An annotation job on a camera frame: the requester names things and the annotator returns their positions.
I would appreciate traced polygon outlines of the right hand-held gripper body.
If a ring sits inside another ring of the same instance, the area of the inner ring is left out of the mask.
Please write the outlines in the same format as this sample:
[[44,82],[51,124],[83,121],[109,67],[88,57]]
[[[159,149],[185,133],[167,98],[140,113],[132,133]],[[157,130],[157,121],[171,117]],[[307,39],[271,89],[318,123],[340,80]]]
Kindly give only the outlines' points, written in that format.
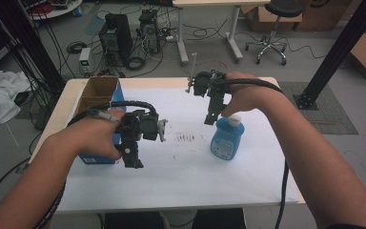
[[200,72],[195,73],[195,64],[197,60],[197,53],[192,53],[193,63],[191,66],[191,71],[188,76],[188,88],[185,90],[187,94],[193,90],[194,95],[207,96],[213,95],[213,90],[216,90],[218,93],[229,94],[230,89],[227,85],[223,84],[223,81],[226,79],[226,75],[224,73],[212,70],[210,72]]

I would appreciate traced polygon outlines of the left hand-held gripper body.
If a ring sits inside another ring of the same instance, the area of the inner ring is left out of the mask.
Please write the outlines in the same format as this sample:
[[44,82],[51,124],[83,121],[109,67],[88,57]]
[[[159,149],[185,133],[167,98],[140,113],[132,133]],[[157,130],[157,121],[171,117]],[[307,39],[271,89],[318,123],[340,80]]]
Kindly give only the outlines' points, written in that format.
[[160,119],[157,113],[136,110],[124,114],[116,132],[120,134],[122,143],[137,142],[141,138],[152,141],[159,138],[164,142],[167,122],[167,119]]

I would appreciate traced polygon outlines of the blue bottle with white cap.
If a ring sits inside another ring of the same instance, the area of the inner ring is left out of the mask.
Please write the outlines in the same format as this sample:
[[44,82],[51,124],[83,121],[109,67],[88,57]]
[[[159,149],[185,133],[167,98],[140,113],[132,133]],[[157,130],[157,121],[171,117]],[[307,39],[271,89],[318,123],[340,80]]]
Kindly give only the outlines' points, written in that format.
[[211,141],[211,152],[224,160],[233,159],[244,131],[245,128],[238,114],[219,118]]

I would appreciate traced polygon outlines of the blue cardboard box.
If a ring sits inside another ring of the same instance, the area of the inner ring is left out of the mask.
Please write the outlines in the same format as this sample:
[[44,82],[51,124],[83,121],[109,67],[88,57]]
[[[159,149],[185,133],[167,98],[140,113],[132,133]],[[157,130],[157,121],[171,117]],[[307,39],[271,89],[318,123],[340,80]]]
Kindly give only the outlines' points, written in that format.
[[[77,96],[77,103],[74,110],[74,116],[86,111],[88,108],[109,105],[111,101],[124,101],[124,95],[121,88],[119,78],[116,76],[93,76],[91,77],[84,89]],[[112,136],[112,143],[119,144],[120,134]],[[79,157],[85,164],[114,164],[115,160],[104,156],[92,154],[81,154]]]

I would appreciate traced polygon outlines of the person's right hand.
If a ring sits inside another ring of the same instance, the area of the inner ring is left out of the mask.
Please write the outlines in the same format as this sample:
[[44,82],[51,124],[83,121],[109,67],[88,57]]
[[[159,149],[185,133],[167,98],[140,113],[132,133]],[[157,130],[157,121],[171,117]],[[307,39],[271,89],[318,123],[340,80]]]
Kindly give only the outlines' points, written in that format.
[[252,84],[233,84],[230,87],[232,98],[223,109],[223,116],[258,109],[266,116],[286,115],[291,103],[281,92],[264,86]]

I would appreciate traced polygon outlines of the person's left hand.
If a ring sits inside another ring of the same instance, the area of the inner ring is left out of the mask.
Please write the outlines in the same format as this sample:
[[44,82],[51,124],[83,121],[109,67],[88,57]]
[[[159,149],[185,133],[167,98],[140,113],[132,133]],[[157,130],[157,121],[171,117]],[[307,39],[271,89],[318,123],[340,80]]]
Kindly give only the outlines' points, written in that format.
[[122,154],[114,147],[112,136],[120,125],[125,112],[112,109],[105,112],[107,119],[85,117],[64,130],[64,139],[71,151],[79,156],[82,153],[120,159]]

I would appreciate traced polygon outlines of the white table mat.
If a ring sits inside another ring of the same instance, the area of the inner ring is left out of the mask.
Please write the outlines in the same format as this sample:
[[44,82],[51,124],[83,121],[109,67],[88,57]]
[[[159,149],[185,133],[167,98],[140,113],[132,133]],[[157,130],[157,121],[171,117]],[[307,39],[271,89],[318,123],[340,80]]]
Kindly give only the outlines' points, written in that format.
[[138,143],[142,168],[118,162],[87,165],[76,159],[59,210],[105,212],[297,203],[293,180],[284,181],[284,157],[266,116],[242,114],[238,151],[224,160],[210,151],[215,132],[205,124],[208,98],[182,88],[127,89],[128,100],[152,104],[167,119],[164,141]]

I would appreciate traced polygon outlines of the person's left leg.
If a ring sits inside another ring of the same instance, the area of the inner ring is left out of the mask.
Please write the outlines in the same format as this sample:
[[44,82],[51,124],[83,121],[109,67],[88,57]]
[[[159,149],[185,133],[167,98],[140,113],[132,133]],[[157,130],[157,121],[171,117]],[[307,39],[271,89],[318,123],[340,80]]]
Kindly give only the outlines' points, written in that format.
[[111,213],[105,215],[104,229],[164,229],[157,212]]

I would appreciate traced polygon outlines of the person's leg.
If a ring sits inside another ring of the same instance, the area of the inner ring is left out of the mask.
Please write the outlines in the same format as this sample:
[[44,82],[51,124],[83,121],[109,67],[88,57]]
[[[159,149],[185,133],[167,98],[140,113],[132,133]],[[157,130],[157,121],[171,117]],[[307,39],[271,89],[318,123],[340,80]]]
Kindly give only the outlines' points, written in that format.
[[246,229],[241,208],[198,210],[192,229]]
[[104,229],[164,229],[157,212],[111,213],[105,215]]

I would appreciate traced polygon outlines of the small black computer tower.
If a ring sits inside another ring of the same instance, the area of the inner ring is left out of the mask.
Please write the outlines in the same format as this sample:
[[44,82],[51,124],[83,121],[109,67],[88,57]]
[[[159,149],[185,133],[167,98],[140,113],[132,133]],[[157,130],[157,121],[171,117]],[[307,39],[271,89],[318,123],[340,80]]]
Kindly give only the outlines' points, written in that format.
[[157,10],[142,10],[139,22],[144,50],[147,53],[159,53]]

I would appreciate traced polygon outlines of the white-legged desk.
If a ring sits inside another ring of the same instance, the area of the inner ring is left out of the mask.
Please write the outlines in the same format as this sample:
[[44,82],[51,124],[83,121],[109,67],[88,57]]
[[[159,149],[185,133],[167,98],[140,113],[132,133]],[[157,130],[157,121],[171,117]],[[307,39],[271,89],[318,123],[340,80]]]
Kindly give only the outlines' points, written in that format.
[[270,3],[271,0],[173,0],[173,5],[178,9],[178,33],[177,33],[177,48],[179,51],[180,61],[182,65],[189,63],[189,58],[186,52],[186,47],[183,39],[183,9],[187,7],[205,7],[205,6],[232,6],[232,20],[230,30],[225,34],[225,39],[234,54],[234,61],[239,63],[243,59],[243,55],[238,48],[234,34],[236,31],[236,25],[238,16],[240,13],[240,7],[242,5],[254,5],[262,6],[263,4]]

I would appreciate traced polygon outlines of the white bench power supply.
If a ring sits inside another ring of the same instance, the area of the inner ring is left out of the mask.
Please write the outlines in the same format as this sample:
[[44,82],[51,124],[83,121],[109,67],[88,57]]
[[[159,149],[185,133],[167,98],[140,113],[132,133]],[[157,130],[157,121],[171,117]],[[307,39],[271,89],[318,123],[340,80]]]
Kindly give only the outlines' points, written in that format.
[[83,48],[79,55],[79,64],[81,71],[84,74],[91,74],[91,49],[90,48]]

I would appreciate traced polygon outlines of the large black computer tower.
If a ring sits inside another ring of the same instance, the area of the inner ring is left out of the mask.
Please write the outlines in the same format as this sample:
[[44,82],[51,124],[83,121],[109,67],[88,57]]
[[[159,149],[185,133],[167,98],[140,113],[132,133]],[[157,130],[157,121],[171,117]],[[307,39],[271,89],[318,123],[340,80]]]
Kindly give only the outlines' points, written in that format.
[[99,39],[105,52],[116,54],[122,66],[127,64],[132,52],[132,35],[126,14],[107,13]]

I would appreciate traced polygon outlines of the black swivel stool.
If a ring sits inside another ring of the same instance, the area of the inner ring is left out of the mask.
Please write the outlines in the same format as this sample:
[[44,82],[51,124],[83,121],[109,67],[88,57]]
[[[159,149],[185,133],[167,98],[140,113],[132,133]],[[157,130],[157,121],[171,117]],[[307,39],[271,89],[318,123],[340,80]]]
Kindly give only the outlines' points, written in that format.
[[257,64],[260,63],[261,57],[266,51],[273,50],[281,57],[281,64],[285,66],[287,64],[287,58],[284,52],[288,45],[286,42],[280,42],[275,38],[278,32],[278,22],[281,17],[296,17],[302,14],[302,6],[296,0],[271,0],[270,3],[265,4],[263,7],[268,12],[278,16],[274,28],[269,34],[264,34],[260,38],[253,38],[251,41],[246,42],[245,50],[247,51],[251,45],[261,47],[256,57]]

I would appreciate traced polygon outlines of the person's right leg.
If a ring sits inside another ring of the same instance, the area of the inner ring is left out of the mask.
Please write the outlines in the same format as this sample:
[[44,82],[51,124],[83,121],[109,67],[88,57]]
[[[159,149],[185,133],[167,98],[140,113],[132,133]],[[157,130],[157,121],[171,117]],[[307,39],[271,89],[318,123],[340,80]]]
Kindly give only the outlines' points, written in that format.
[[198,210],[192,229],[246,229],[241,208]]

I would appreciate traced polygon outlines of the grey floor mat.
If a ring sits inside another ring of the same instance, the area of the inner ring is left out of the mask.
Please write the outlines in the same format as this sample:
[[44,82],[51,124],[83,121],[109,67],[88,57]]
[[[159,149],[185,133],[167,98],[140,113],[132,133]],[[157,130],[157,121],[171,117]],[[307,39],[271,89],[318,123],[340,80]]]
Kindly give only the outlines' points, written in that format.
[[[296,105],[308,82],[278,82],[282,92]],[[313,106],[299,111],[323,135],[357,135],[358,131],[347,116],[333,91],[326,86]]]

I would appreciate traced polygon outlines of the round white table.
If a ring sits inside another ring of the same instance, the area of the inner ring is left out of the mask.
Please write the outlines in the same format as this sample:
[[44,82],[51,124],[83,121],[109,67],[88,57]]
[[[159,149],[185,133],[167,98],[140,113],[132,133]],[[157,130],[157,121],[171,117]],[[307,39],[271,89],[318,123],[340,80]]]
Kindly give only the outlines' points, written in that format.
[[61,16],[72,12],[74,16],[78,17],[82,14],[81,4],[83,0],[65,0],[67,6],[58,5],[39,5],[30,12],[30,18],[32,20],[44,20],[57,16]]

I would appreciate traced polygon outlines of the black aluminium post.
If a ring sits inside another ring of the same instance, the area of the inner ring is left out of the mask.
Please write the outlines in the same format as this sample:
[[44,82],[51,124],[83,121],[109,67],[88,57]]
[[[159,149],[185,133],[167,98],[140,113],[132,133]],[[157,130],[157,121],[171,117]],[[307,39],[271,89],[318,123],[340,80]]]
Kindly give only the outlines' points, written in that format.
[[310,110],[313,107],[319,95],[334,76],[344,58],[350,53],[365,31],[366,0],[362,0],[322,61],[312,80],[295,101],[295,105],[299,110]]

